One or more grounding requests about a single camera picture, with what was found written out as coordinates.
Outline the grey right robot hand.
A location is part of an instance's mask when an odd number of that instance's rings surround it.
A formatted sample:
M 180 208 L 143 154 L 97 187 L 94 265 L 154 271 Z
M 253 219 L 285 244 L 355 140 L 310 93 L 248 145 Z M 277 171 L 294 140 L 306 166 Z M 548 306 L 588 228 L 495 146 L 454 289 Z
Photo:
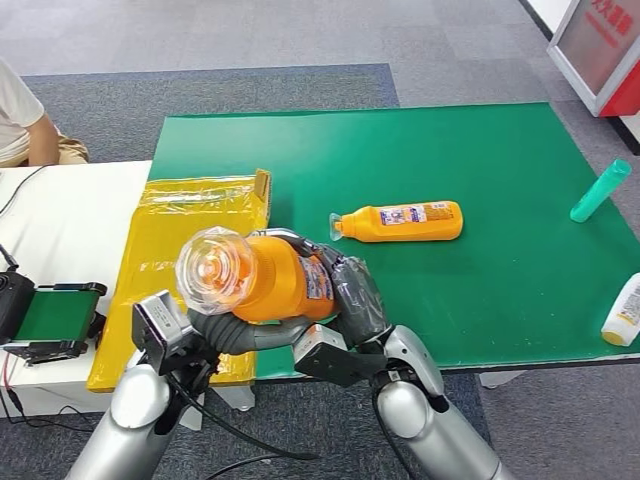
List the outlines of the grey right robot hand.
M 330 275 L 337 306 L 336 316 L 329 325 L 340 333 L 349 347 L 375 341 L 392 329 L 380 290 L 361 258 L 285 228 L 256 230 L 250 236 L 279 238 L 302 257 L 319 260 Z

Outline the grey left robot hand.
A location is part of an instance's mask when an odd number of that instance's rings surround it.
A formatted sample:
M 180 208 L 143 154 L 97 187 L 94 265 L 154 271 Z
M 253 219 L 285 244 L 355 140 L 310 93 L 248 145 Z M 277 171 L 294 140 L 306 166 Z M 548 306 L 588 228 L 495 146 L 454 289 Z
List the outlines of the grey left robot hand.
M 275 324 L 252 324 L 232 312 L 205 315 L 193 309 L 188 309 L 186 316 L 208 345 L 216 352 L 229 355 L 292 346 L 312 324 L 306 317 Z

